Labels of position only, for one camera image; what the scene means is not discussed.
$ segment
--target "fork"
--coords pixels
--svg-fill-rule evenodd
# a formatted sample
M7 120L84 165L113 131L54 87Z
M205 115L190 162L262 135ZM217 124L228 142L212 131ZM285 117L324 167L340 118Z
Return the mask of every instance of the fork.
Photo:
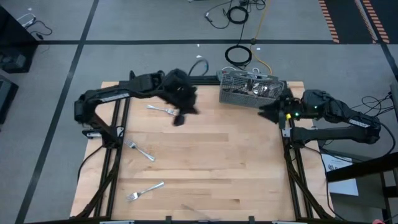
M158 189L159 187L163 187L163 186L164 186L164 182L162 181L162 182L158 183L157 185L155 185L153 187L149 187L148 189L143 190L142 192L134 192L131 195L128 195L126 197L126 199L129 202L131 202L133 200L137 200L143 193L146 193L146 192L148 192L150 190Z
M137 150L138 150L139 152L141 152L144 156L146 156L146 158L148 158L150 161L155 162L155 157L153 157L153 156L149 155L148 153L146 153L146 152L142 151L141 149L139 149L139 148L137 147L137 144L134 143L133 141L124 140L124 143L125 143L126 145L128 145L128 146L129 146L130 148L132 148L132 149L137 149Z
M162 108L157 108L156 106L152 106L152 105L147 105L146 106L147 109L154 109L154 110L161 110L164 111L170 115L177 115L177 112L173 109L162 109Z

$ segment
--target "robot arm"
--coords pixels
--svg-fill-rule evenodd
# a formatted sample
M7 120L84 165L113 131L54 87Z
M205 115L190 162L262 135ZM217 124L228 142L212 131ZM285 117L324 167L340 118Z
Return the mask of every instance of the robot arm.
M85 130L83 134L98 133L105 142L117 142L119 131L109 127L96 113L95 108L103 103L109 103L125 98L151 98L157 96L170 103L179 110L174 118L174 125L184 124L185 114L197 114L194 105L197 88L192 86L188 75L175 69L164 75L159 71L134 77L127 82L97 89L88 90L75 101L75 121L80 124L89 124L93 129Z
M351 110L347 104L331 97L325 91L306 90L301 99L294 98L290 89L271 105L259 108L259 115L279 123L285 138L291 138L293 144L303 146L312 140L351 139L356 142L373 144L379 140L381 125L377 117L368 116ZM345 122L347 128L330 129L285 129L286 119L320 119L331 123Z

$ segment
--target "wooden table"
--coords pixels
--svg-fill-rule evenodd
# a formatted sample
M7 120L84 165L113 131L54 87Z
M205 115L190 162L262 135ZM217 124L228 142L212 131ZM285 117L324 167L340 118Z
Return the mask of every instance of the wooden table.
M104 82L102 87L116 82ZM289 82L301 97L302 82ZM257 115L257 109L218 102L218 86L199 86L199 115L188 115L183 126L172 126L172 117L148 110L150 104L170 106L159 98L132 99L127 120L127 139L156 157L151 162L137 150L124 146L113 220L197 220L206 216L220 220L294 220L290 185L278 125ZM110 124L114 103L96 112ZM296 122L311 127L311 120ZM89 140L86 156L101 145ZM316 142L308 146L318 149ZM103 149L87 161L81 171L71 215L76 215L97 191L104 161ZM302 149L307 184L320 205L326 202L326 179L319 154ZM125 196L165 182L165 186L142 195L134 202ZM298 189L302 215L305 216ZM104 195L104 205L108 192ZM188 205L199 212L194 212Z

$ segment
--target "wire basket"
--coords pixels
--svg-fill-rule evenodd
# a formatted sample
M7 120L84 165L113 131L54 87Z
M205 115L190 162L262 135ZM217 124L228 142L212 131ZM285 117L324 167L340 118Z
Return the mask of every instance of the wire basket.
M258 108L273 103L285 88L277 77L247 71L219 71L220 103Z

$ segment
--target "white paper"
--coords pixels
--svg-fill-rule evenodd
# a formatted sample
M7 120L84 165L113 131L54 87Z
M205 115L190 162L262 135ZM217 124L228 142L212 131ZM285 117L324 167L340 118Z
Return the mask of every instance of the white paper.
M352 162L348 162L352 161L350 158L340 157L340 156L337 156L337 158L342 158L346 161L336 159L333 156L329 156L327 154L322 154L322 159L325 163L327 172L352 165ZM345 194L345 195L354 195L354 196L359 195L355 179L329 183L329 191L330 193L336 193L336 194Z

